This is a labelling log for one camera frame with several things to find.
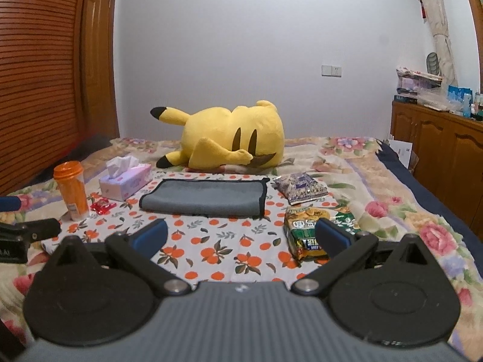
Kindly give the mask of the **cream curtain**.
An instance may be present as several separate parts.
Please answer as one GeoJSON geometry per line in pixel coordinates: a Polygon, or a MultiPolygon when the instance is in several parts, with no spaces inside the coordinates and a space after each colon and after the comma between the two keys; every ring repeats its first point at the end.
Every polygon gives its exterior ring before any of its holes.
{"type": "Polygon", "coordinates": [[[449,26],[444,0],[422,0],[433,36],[436,53],[439,56],[440,75],[445,86],[458,85],[454,58],[449,37],[449,26]]]}

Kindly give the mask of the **orange patterned white cloth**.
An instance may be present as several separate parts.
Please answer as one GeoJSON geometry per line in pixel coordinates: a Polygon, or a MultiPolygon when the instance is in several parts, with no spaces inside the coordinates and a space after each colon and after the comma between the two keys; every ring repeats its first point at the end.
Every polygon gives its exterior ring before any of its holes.
{"type": "Polygon", "coordinates": [[[168,239],[155,251],[153,262],[186,279],[257,282],[284,281],[292,284],[327,262],[325,257],[297,262],[284,234],[286,198],[268,185],[264,216],[251,218],[206,218],[147,212],[140,198],[152,192],[163,178],[195,179],[195,173],[156,173],[152,181],[124,202],[117,202],[104,214],[91,212],[83,221],[61,218],[61,234],[43,242],[53,253],[64,237],[77,236],[84,243],[103,241],[115,232],[132,234],[156,219],[168,226],[168,239]]]}

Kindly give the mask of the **orange lidded bottle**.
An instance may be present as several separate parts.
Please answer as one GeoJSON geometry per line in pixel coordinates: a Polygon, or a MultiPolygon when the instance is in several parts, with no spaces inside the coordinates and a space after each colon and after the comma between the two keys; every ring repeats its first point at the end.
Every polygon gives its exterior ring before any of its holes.
{"type": "Polygon", "coordinates": [[[53,178],[73,221],[82,221],[88,214],[84,184],[84,168],[80,161],[68,161],[54,168],[53,178]]]}

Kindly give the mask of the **wooden room door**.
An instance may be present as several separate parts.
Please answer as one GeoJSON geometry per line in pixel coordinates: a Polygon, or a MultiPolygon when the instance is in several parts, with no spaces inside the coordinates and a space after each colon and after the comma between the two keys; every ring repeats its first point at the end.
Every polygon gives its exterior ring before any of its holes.
{"type": "Polygon", "coordinates": [[[114,80],[115,0],[84,0],[81,26],[81,79],[88,131],[119,135],[114,80]]]}

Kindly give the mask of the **floral bed blanket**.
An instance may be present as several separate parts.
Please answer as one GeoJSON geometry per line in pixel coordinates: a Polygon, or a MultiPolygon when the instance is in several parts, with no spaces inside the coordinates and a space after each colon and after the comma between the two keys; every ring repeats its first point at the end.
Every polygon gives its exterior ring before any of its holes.
{"type": "MultiPolygon", "coordinates": [[[[374,138],[315,137],[289,140],[273,176],[305,172],[328,185],[317,204],[348,207],[360,228],[381,240],[405,234],[422,237],[449,277],[461,302],[461,315],[450,342],[468,359],[482,356],[482,246],[475,234],[420,186],[395,153],[374,138]]],[[[5,223],[66,216],[55,181],[17,191],[19,212],[5,223]]]]}

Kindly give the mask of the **wooden side cabinet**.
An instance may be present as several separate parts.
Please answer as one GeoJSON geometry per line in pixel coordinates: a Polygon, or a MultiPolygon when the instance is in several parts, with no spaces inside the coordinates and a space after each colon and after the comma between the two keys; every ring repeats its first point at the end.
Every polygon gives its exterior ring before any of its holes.
{"type": "Polygon", "coordinates": [[[413,144],[418,182],[482,237],[482,123],[394,101],[391,135],[413,144]]]}

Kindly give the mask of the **purple snack bag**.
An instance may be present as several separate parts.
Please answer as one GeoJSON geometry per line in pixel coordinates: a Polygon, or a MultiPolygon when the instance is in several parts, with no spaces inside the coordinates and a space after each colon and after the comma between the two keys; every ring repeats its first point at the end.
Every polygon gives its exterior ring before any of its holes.
{"type": "Polygon", "coordinates": [[[308,173],[278,176],[273,180],[273,183],[290,205],[307,203],[328,194],[327,185],[315,180],[308,173]]]}

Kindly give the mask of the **blue bottles on cabinet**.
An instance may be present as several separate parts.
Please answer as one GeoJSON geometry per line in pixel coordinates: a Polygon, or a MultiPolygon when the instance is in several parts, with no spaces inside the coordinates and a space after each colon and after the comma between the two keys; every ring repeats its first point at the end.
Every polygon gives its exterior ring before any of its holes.
{"type": "Polygon", "coordinates": [[[464,118],[482,121],[482,94],[467,87],[448,86],[449,111],[464,118]]]}

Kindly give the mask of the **white paper by cabinet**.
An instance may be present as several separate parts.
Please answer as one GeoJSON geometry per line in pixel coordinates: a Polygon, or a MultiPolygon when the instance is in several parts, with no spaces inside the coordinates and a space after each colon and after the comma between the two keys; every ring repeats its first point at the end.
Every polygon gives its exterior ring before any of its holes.
{"type": "Polygon", "coordinates": [[[409,169],[413,144],[411,142],[398,141],[394,139],[388,140],[388,144],[391,149],[397,154],[398,159],[402,163],[402,165],[409,169]]]}

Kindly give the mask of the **red candy wrapper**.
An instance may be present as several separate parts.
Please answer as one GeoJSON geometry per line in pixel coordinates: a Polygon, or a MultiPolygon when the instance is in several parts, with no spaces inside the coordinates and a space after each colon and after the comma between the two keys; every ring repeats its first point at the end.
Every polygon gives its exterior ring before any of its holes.
{"type": "Polygon", "coordinates": [[[109,201],[108,198],[100,198],[91,204],[90,209],[98,215],[104,215],[107,214],[116,205],[117,203],[109,201]]]}

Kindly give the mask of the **grey towel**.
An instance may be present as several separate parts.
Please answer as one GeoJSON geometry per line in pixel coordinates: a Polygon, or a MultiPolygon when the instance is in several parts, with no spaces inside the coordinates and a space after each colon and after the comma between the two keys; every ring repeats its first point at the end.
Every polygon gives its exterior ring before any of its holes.
{"type": "Polygon", "coordinates": [[[251,181],[163,180],[143,195],[144,211],[209,218],[262,218],[269,178],[251,181]]]}

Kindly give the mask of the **pink tissue box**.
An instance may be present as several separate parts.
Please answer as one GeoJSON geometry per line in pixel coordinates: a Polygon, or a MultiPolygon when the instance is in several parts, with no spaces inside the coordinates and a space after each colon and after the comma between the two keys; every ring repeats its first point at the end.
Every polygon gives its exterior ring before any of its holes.
{"type": "Polygon", "coordinates": [[[101,195],[115,201],[125,201],[152,180],[152,165],[131,155],[109,160],[107,172],[99,179],[101,195]]]}

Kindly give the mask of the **green yellow snack bag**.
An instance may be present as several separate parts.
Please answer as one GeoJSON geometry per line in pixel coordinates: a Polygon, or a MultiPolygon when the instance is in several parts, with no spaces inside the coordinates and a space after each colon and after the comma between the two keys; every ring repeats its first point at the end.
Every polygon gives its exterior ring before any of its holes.
{"type": "Polygon", "coordinates": [[[355,234],[360,226],[348,207],[324,207],[322,204],[289,207],[284,216],[284,232],[289,251],[297,261],[326,256],[316,240],[315,226],[320,218],[330,220],[355,234]]]}

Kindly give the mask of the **wooden louvered wardrobe door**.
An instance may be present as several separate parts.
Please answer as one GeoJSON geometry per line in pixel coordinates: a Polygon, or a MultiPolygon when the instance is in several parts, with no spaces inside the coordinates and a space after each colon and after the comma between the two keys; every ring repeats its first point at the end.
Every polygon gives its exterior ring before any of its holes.
{"type": "Polygon", "coordinates": [[[1,0],[1,192],[20,189],[85,132],[84,0],[1,0]]]}

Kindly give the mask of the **white wall switch plate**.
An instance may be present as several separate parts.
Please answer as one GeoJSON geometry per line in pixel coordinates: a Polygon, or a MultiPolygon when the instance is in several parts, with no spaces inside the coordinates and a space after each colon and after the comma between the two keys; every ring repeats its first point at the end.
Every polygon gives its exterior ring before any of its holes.
{"type": "Polygon", "coordinates": [[[340,78],[342,76],[342,68],[340,66],[322,65],[321,75],[322,77],[340,78]]]}

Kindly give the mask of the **stack of papers and books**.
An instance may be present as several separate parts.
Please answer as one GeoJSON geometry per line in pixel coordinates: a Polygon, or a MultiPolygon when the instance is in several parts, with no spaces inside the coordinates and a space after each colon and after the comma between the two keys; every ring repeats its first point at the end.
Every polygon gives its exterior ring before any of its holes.
{"type": "Polygon", "coordinates": [[[451,104],[442,87],[443,78],[417,70],[398,67],[398,83],[394,100],[433,110],[449,111],[451,104]]]}

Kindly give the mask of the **yellow Pikachu plush toy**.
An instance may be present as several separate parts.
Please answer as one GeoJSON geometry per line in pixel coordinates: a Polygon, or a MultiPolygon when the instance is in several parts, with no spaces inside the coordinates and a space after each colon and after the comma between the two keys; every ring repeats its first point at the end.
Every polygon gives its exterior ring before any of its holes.
{"type": "Polygon", "coordinates": [[[268,100],[233,110],[211,107],[195,114],[159,106],[151,115],[183,127],[180,149],[165,154],[158,168],[211,170],[224,165],[274,167],[283,159],[285,135],[277,107],[268,100]]]}

